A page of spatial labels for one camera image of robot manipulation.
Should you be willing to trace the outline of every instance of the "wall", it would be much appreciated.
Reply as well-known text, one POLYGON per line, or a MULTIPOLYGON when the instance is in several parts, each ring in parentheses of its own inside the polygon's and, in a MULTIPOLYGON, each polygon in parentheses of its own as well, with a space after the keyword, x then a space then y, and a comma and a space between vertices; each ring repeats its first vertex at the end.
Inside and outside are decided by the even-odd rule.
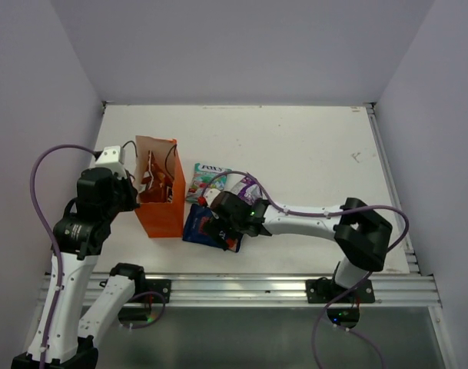
POLYGON ((436 0, 377 104, 413 246, 468 368, 468 0, 436 0))
MULTIPOLYGON (((0 368, 22 352, 50 258, 28 194, 32 163, 52 145, 92 146, 99 105, 51 4, 0 0, 0 368)), ((41 167, 37 190, 50 223, 86 163, 68 151, 41 167)))
POLYGON ((117 103, 376 101, 433 0, 52 0, 117 103))

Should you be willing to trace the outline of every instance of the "cable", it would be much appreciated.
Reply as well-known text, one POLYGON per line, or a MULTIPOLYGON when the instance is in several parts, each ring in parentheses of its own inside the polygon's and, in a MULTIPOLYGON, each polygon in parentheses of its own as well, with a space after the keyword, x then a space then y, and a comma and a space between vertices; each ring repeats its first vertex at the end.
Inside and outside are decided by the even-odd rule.
POLYGON ((137 158, 138 157, 138 149, 136 148, 136 144, 134 143, 133 140, 125 142, 124 145, 122 146, 122 148, 125 148, 126 145, 128 145, 128 144, 133 144, 133 146, 134 146, 134 156, 137 158))
POLYGON ((60 292, 59 288, 61 288, 61 285, 62 285, 62 282, 63 282, 63 259, 62 259, 62 256, 61 256, 61 251, 59 250, 58 241, 56 240, 56 237, 52 233, 51 226, 49 225, 49 223, 46 220, 44 214, 42 213, 41 206, 38 203, 37 195, 35 193, 35 176, 37 174, 37 170, 39 168, 39 165, 44 160, 44 158, 46 156, 48 156, 49 154, 51 154, 53 151, 57 151, 57 150, 60 150, 62 148, 77 148, 78 150, 86 151, 86 152, 91 153, 92 155, 95 155, 94 151, 92 151, 89 148, 85 148, 83 146, 80 146, 80 145, 69 145, 69 144, 58 145, 58 146, 54 146, 53 148, 49 148, 48 150, 44 151, 37 158, 37 160, 34 163, 34 166, 32 167, 31 177, 30 177, 30 193, 31 193, 32 205, 34 206, 35 213, 39 217, 39 220, 41 221, 42 226, 44 227, 44 229, 48 233, 49 238, 51 239, 52 248, 53 248, 53 251, 55 253, 56 260, 58 262, 58 274, 57 274, 57 277, 56 277, 55 294, 53 295, 51 305, 50 305, 50 308, 49 308, 49 312, 48 312, 48 317, 47 317, 47 320, 46 320, 46 324, 44 326, 44 331, 42 333, 41 349, 43 351, 41 352, 41 358, 39 359, 39 369, 44 369, 44 367, 45 367, 45 358, 46 358, 45 349, 48 346, 49 329, 51 328, 52 318, 53 318, 53 316, 55 314, 56 304, 58 303, 58 299, 59 299, 59 292, 60 292))
MULTIPOLYGON (((274 200, 267 193, 267 191, 263 187, 263 185, 253 175, 250 175, 249 173, 243 172, 243 171, 226 171, 224 173, 220 173, 219 175, 215 175, 206 184, 206 186, 204 186, 204 188, 203 188, 203 190, 201 192, 201 196, 204 196, 204 193, 206 192, 206 190, 211 186, 211 184, 215 180, 217 180, 218 178, 223 177, 225 175, 243 175, 244 177, 248 177, 254 183, 256 183, 256 185, 259 186, 259 188, 261 189, 261 192, 264 194, 264 196, 266 196, 266 199, 270 202, 271 206, 273 206, 275 209, 277 209, 278 211, 283 212, 285 214, 296 215, 296 216, 299 216, 299 217, 309 217, 309 218, 322 218, 322 217, 326 217, 326 216, 327 217, 336 217, 336 216, 341 216, 341 215, 346 215, 346 214, 354 214, 354 213, 360 213, 362 211, 370 211, 370 210, 378 210, 378 209, 379 210, 394 211, 394 212, 398 213, 403 218, 403 220, 404 220, 404 229, 403 229, 403 232, 401 233, 401 235, 395 240, 395 242, 393 242, 392 245, 389 246, 389 248, 387 249, 387 252, 392 251, 406 237, 408 231, 410 230, 410 220, 408 219, 406 214, 404 214, 404 212, 401 211, 400 209, 394 208, 394 207, 388 206, 388 205, 368 205, 368 206, 363 206, 361 208, 355 208, 355 209, 349 209, 349 210, 343 210, 343 211, 336 211, 334 213, 328 213, 328 214, 324 214, 324 213, 306 213, 306 212, 302 212, 302 211, 287 210, 285 208, 282 208, 281 206, 279 206, 277 203, 274 202, 274 200)), ((369 279, 369 277, 371 275, 372 275, 372 272, 368 272, 353 287, 345 290, 345 292, 343 292, 342 294, 339 294, 338 296, 333 298, 331 301, 329 301, 326 305, 324 305, 323 310, 317 316, 316 321, 314 322, 314 326, 312 328, 311 336, 310 336, 310 346, 312 348, 312 355, 314 356, 314 360, 316 361, 317 366, 320 369, 324 369, 324 366, 323 366, 322 362, 320 361, 320 358, 319 358, 319 356, 317 354, 317 348, 316 348, 316 333, 317 333, 317 329, 319 327, 319 323, 322 321, 322 318, 325 316, 329 306, 331 306, 335 302, 338 302, 340 299, 346 297, 351 291, 354 291, 355 289, 359 288, 359 286, 361 286, 367 279, 369 279)), ((361 338, 362 340, 366 341, 370 346, 372 346, 374 348, 374 350, 379 355, 380 363, 382 364, 382 368, 386 369, 387 365, 386 365, 386 363, 385 363, 385 361, 383 359, 382 352, 380 351, 378 346, 376 346, 374 342, 372 342, 369 338, 365 337, 363 334, 361 334, 359 332, 356 332, 356 331, 350 331, 350 332, 353 335, 355 335, 355 336, 361 338)))
POLYGON ((178 147, 178 144, 175 144, 174 146, 171 147, 171 149, 167 153, 167 156, 165 157, 165 162, 164 162, 165 171, 171 176, 172 181, 174 180, 174 176, 170 173, 170 171, 167 168, 167 160, 169 159, 169 156, 171 156, 171 152, 172 152, 173 149, 174 149, 174 156, 175 156, 175 152, 176 152, 177 147, 178 147))
POLYGON ((133 296, 129 302, 132 302, 134 300, 138 300, 139 298, 143 298, 145 296, 155 296, 156 298, 160 298, 162 300, 162 309, 160 310, 160 313, 158 313, 158 316, 153 321, 149 321, 148 323, 138 324, 138 325, 134 325, 134 324, 130 323, 128 325, 129 329, 134 330, 134 329, 142 329, 142 328, 150 327, 152 324, 157 323, 157 321, 160 320, 162 315, 164 315, 165 304, 166 304, 165 297, 162 294, 159 294, 158 292, 148 291, 148 292, 143 292, 141 294, 137 294, 136 296, 133 296))

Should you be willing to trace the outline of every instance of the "green snack bag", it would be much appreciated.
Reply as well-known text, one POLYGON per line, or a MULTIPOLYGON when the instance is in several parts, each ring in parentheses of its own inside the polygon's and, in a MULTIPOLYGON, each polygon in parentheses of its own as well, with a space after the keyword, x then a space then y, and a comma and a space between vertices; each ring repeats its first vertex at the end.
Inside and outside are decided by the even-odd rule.
MULTIPOLYGON (((191 182, 188 193, 186 194, 186 201, 192 204, 197 204, 197 198, 201 196, 201 192, 208 182, 210 182, 215 175, 219 175, 226 171, 231 170, 227 168, 214 167, 213 165, 196 163, 194 165, 193 181, 191 182)), ((225 188, 225 182, 227 182, 226 175, 217 178, 209 188, 216 188, 217 190, 222 191, 225 188)))

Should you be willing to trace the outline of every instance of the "purple cable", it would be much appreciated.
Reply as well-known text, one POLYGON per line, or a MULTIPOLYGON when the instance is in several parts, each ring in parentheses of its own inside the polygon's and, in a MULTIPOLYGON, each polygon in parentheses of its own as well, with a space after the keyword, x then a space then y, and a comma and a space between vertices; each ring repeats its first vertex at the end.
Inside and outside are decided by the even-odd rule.
MULTIPOLYGON (((30 192, 31 192, 31 200, 32 200, 32 205, 34 205, 35 212, 37 213, 37 216, 41 220, 42 225, 44 226, 44 229, 48 233, 49 238, 51 239, 52 243, 52 248, 55 252, 56 259, 58 261, 58 275, 56 277, 56 287, 61 287, 61 284, 63 282, 63 260, 61 257, 61 251, 59 250, 59 245, 58 241, 56 241, 56 237, 52 233, 51 226, 49 225, 48 221, 46 220, 44 214, 42 214, 41 207, 39 206, 39 203, 37 201, 37 196, 35 194, 35 175, 37 174, 37 170, 39 168, 39 165, 41 164, 42 160, 49 154, 51 154, 53 151, 60 150, 62 148, 77 148, 78 150, 86 151, 91 153, 92 155, 94 152, 89 149, 85 148, 80 145, 58 145, 54 146, 53 148, 49 148, 48 150, 44 151, 35 161, 34 166, 32 167, 31 171, 31 178, 30 178, 30 192)), ((44 326, 44 331, 42 335, 42 342, 41 342, 41 347, 46 348, 48 346, 48 336, 49 336, 49 329, 51 328, 51 322, 52 318, 55 314, 56 310, 56 304, 58 303, 59 299, 59 289, 56 289, 55 294, 53 295, 52 301, 51 301, 51 306, 49 308, 48 312, 48 318, 46 320, 46 324, 44 326)), ((45 350, 41 352, 41 358, 39 359, 39 369, 44 369, 45 367, 45 359, 46 359, 46 352, 45 350)))
POLYGON ((133 296, 129 302, 132 302, 134 300, 137 300, 139 298, 143 298, 145 296, 155 296, 156 298, 160 298, 162 300, 162 309, 160 310, 160 313, 158 313, 158 316, 153 320, 150 321, 146 324, 139 324, 139 325, 128 325, 128 328, 130 329, 142 329, 146 327, 150 327, 152 324, 155 324, 158 322, 158 320, 164 315, 165 312, 165 297, 162 294, 159 294, 158 292, 153 292, 153 291, 147 291, 143 292, 141 294, 137 294, 136 296, 133 296))
MULTIPOLYGON (((389 211, 394 211, 395 213, 398 213, 404 220, 404 229, 403 229, 403 233, 401 233, 401 235, 395 240, 395 242, 392 243, 391 246, 389 246, 389 248, 387 249, 387 252, 390 252, 391 250, 393 250, 407 235, 408 231, 410 230, 410 220, 408 219, 408 217, 406 216, 406 214, 404 214, 403 211, 401 211, 400 209, 398 208, 394 208, 392 206, 388 206, 388 205, 369 205, 369 206, 363 206, 361 208, 355 208, 355 209, 350 209, 350 210, 343 210, 343 211, 337 211, 337 212, 334 212, 334 213, 329 213, 329 214, 324 214, 324 213, 305 213, 305 212, 302 212, 302 211, 292 211, 292 210, 287 210, 285 208, 282 208, 281 206, 279 206, 276 202, 274 202, 274 200, 271 198, 271 196, 267 193, 266 189, 263 187, 263 185, 253 176, 253 175, 250 175, 249 173, 247 172, 243 172, 243 171, 226 171, 224 173, 220 173, 219 175, 215 175, 208 183, 207 185, 203 188, 203 191, 201 192, 201 196, 204 196, 204 193, 206 192, 206 190, 210 187, 210 185, 215 181, 217 180, 219 177, 223 177, 225 175, 243 175, 244 177, 248 177, 249 179, 251 179, 252 181, 254 181, 258 186, 259 188, 261 189, 261 191, 263 192, 264 196, 266 196, 266 199, 270 202, 271 206, 273 206, 273 208, 277 209, 278 211, 280 212, 283 212, 285 214, 290 214, 290 215, 296 215, 296 216, 299 216, 299 217, 309 217, 309 218, 322 218, 322 217, 326 217, 326 216, 329 216, 329 217, 336 217, 336 216, 341 216, 341 215, 346 215, 346 214, 354 214, 354 213, 360 213, 362 211, 370 211, 370 210, 389 210, 389 211)), ((333 300, 329 301, 326 305, 324 305, 323 307, 323 310, 321 311, 321 313, 317 316, 317 319, 316 321, 314 322, 314 326, 312 328, 312 333, 311 333, 311 336, 310 336, 310 346, 312 348, 312 355, 314 356, 314 360, 316 361, 317 363, 317 366, 320 368, 320 369, 324 369, 324 366, 323 364, 321 363, 320 361, 320 358, 317 354, 317 348, 316 348, 316 333, 317 333, 317 329, 319 327, 319 323, 322 321, 324 315, 326 314, 326 311, 327 309, 329 308, 329 306, 331 306, 332 304, 334 304, 335 302, 338 302, 340 299, 344 298, 345 296, 347 296, 351 291, 359 288, 359 286, 361 286, 367 279, 369 279, 369 277, 372 275, 372 272, 368 272, 367 274, 365 274, 365 276, 360 279, 353 287, 345 290, 345 292, 343 292, 342 294, 336 296, 333 300)), ((382 355, 382 352, 380 351, 380 349, 378 348, 378 346, 372 342, 369 338, 365 337, 363 334, 359 333, 359 332, 356 332, 356 331, 350 331, 350 333, 354 334, 355 336, 359 337, 360 339, 366 341, 370 346, 373 347, 373 349, 377 352, 377 354, 379 355, 379 359, 380 359, 380 363, 382 364, 382 368, 386 369, 387 368, 387 365, 386 365, 386 362, 384 361, 383 359, 383 355, 382 355)))

